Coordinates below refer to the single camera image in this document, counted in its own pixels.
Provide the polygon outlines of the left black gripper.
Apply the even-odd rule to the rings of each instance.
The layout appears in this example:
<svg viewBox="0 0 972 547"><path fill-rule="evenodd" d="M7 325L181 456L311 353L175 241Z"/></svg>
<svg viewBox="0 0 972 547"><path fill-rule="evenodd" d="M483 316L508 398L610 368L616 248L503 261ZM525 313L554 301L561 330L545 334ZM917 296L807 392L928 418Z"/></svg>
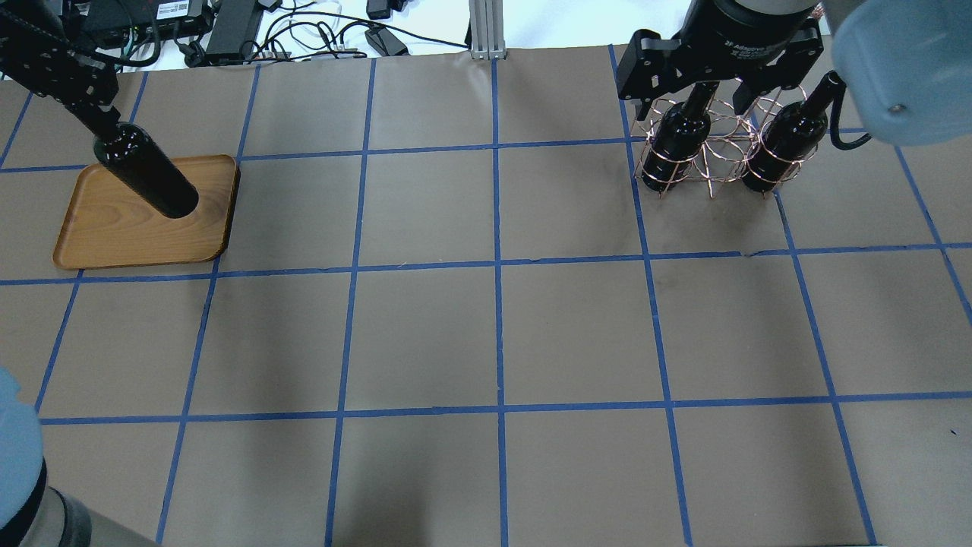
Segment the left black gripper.
<svg viewBox="0 0 972 547"><path fill-rule="evenodd" d="M74 45L48 2L2 2L1 36L2 73L36 96L58 101L87 127L118 124L112 62Z"/></svg>

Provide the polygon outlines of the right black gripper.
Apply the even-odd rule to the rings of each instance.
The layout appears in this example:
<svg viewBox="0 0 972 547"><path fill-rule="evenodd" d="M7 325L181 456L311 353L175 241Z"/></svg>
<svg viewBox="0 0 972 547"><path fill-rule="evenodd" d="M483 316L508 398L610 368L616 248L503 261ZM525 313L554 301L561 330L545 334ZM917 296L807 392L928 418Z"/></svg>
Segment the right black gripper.
<svg viewBox="0 0 972 547"><path fill-rule="evenodd" d="M823 51L816 1L692 1L669 40L638 29L617 66L617 95L645 121L657 98L738 77L735 115L760 96L801 84Z"/></svg>

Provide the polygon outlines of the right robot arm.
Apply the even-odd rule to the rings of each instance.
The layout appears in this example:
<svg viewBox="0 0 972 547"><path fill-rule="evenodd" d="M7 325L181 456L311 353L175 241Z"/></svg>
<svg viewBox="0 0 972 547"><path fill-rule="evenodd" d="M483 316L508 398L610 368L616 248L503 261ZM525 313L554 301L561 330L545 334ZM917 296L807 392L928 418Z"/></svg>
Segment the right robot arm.
<svg viewBox="0 0 972 547"><path fill-rule="evenodd" d="M639 29L617 67L617 95L652 103L701 82L739 80L736 114L800 86L822 48L816 1L694 1L664 40ZM833 67L862 128L897 146L970 134L968 1L824 1Z"/></svg>

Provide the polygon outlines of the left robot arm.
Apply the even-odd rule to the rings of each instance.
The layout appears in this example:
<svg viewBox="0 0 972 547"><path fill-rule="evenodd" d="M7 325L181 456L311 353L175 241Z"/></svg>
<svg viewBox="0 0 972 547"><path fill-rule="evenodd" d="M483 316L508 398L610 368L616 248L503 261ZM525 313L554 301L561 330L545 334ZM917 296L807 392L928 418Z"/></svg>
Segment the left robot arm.
<svg viewBox="0 0 972 547"><path fill-rule="evenodd" d="M104 169L167 217L197 207L197 190L156 142L123 122L114 100L115 58L70 39L46 1L2 3L2 72L35 96L62 104L93 134ZM17 400L2 371L2 544L4 546L150 546L152 540L87 508L49 484L38 413Z"/></svg>

